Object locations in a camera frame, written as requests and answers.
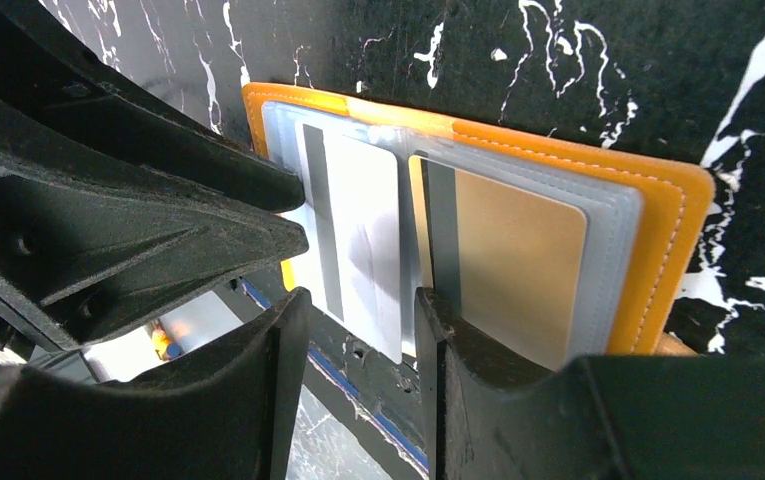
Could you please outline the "silver white credit card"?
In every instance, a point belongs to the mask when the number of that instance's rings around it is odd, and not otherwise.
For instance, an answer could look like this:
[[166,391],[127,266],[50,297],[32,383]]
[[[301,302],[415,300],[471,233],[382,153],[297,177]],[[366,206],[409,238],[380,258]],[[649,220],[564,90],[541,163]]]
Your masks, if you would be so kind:
[[402,359],[398,161],[385,149],[306,123],[295,127],[308,236],[289,262],[314,305],[393,362]]

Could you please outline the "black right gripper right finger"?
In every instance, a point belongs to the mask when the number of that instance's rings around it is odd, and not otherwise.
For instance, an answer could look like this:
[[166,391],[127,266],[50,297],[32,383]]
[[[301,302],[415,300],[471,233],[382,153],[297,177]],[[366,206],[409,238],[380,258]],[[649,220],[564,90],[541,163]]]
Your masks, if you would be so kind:
[[765,358],[582,356],[545,369],[415,293],[433,479],[765,479]]

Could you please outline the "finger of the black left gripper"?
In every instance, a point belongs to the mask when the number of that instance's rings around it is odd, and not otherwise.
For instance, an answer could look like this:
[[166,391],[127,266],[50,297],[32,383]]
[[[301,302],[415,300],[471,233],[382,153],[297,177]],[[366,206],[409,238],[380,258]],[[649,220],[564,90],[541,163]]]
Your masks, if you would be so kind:
[[297,175],[103,64],[36,1],[0,1],[0,100],[95,151],[262,210],[305,199]]
[[75,350],[305,251],[296,223],[46,130],[0,136],[0,317]]

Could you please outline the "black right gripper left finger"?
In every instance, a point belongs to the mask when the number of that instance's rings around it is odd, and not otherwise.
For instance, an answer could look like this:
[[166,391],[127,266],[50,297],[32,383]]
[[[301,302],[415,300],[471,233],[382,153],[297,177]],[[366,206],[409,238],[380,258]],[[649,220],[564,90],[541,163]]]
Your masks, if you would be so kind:
[[282,479],[309,343],[296,288],[127,382],[0,366],[0,479]]

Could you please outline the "orange leather card holder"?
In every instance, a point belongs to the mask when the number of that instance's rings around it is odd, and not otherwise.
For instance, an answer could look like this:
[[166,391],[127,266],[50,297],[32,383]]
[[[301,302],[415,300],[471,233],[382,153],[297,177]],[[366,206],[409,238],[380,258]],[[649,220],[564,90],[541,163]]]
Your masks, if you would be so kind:
[[241,94],[253,145],[261,155],[268,153],[262,107],[277,101],[370,124],[414,128],[639,190],[644,199],[639,232],[606,351],[655,352],[715,196],[714,181],[704,168],[319,89],[252,82],[243,86]]

